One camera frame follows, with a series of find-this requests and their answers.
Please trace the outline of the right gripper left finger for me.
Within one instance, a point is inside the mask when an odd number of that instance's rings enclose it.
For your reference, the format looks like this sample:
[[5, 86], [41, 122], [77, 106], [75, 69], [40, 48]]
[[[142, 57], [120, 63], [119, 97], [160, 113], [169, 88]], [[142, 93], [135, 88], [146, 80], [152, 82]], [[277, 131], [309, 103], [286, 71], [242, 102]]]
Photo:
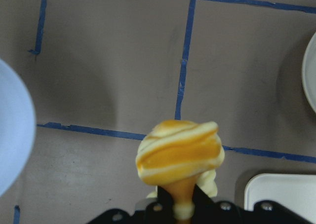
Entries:
[[174, 224], [173, 200], [161, 187], [156, 188], [157, 196], [145, 198], [135, 205], [133, 214], [119, 208], [109, 209], [94, 219], [90, 224]]

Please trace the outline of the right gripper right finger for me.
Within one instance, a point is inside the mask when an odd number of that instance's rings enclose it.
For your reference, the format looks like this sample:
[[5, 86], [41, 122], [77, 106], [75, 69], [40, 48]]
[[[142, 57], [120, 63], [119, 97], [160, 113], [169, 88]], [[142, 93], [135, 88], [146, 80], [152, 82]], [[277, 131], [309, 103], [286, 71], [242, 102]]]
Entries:
[[227, 200], [213, 201], [198, 186], [193, 193], [195, 204], [192, 224], [309, 224], [310, 221], [282, 206], [263, 200], [255, 203], [252, 211]]

